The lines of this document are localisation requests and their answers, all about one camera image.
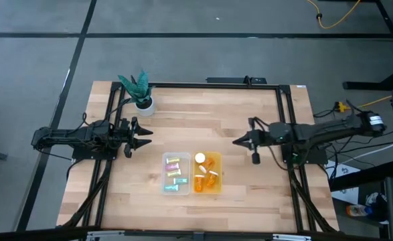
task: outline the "wooden tabletop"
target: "wooden tabletop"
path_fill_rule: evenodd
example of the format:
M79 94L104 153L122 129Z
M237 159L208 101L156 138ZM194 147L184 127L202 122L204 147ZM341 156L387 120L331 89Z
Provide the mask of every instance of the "wooden tabletop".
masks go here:
M89 123L104 118L110 86L111 82L94 82L86 109ZM307 89L291 86L291 91L297 122L313 123ZM142 127L154 132L146 136L153 142L133 151L131 159L125 158L124 145L119 150L113 161L102 228L296 231L287 172L276 166L267 148L259 149L261 164L253 165L251 152L232 144L248 131L248 117L258 116L267 123L279 121L273 90L154 88L153 98L157 110L148 118L138 116L133 104L123 108L123 118L137 116ZM287 109L285 97L283 102ZM273 149L281 160L279 147ZM162 154L193 155L196 151L223 155L222 193L161 194ZM72 168L58 224L69 220L86 198L93 167L94 160L85 160ZM326 174L316 165L306 165L306 172L313 203L338 229ZM90 224L94 223L98 200L94 203ZM304 207L301 201L308 229Z

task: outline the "white label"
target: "white label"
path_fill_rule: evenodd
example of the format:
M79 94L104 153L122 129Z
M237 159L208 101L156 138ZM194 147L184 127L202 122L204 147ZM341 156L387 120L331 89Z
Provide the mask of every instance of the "white label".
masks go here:
M371 121L382 121L382 119L381 119L380 116L371 116L371 117L370 117L370 120L371 120Z
M334 167L334 166L335 166L335 162L329 160L327 167ZM326 169L326 171L330 177L331 174L333 173L333 168ZM347 165L344 165L344 164L339 164L337 166L336 171L337 171L336 177L340 177L342 175L347 175L347 174L354 173L354 172L357 172L360 170L350 167L350 166L347 166ZM345 202L349 202L351 204L358 204L358 187L353 187L353 188L340 190L340 191L334 191L331 193L331 196L336 199L339 199L339 200L342 200Z
M378 124L384 124L384 123L382 122L382 120L372 120L372 121L370 121L370 124L371 125L378 125Z

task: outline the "white pot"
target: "white pot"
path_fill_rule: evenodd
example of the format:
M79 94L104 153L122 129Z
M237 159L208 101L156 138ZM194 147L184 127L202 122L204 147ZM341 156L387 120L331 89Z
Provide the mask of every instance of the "white pot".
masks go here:
M136 103L134 103L134 105L138 111L138 114L141 116L151 116L155 112L155 99L153 97L151 98L151 105L148 108L140 109Z

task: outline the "gray floor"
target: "gray floor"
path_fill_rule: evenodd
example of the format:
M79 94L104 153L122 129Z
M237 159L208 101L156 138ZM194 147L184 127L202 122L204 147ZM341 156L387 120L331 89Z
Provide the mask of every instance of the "gray floor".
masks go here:
M89 0L0 0L0 31L80 32ZM384 1L393 18L393 3ZM325 25L352 3L320 2ZM321 31L315 10L304 0L103 0L89 32L260 32L386 33L376 6L362 3L337 28ZM37 153L29 145L34 130L48 125L66 77L76 39L0 39L0 232L15 225ZM153 82L203 82L207 77L262 76L273 84L304 84L314 112L350 99L362 104L388 92L345 91L341 82L381 81L393 73L393 42L315 39L87 39L78 62L60 128L80 123L94 80L147 70ZM372 110L393 118L388 101ZM393 141L393 135L373 141ZM69 148L53 153L70 155ZM367 157L375 165L393 160L393 149ZM367 168L363 163L351 163ZM50 158L30 229L52 228L60 208L69 162ZM375 228L339 217L342 231L374 235Z

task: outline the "clear plastic container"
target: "clear plastic container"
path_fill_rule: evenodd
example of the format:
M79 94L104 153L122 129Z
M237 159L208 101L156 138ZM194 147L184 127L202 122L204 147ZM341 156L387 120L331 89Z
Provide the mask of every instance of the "clear plastic container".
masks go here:
M190 153L164 153L162 156L161 193L165 195L188 195L190 182Z

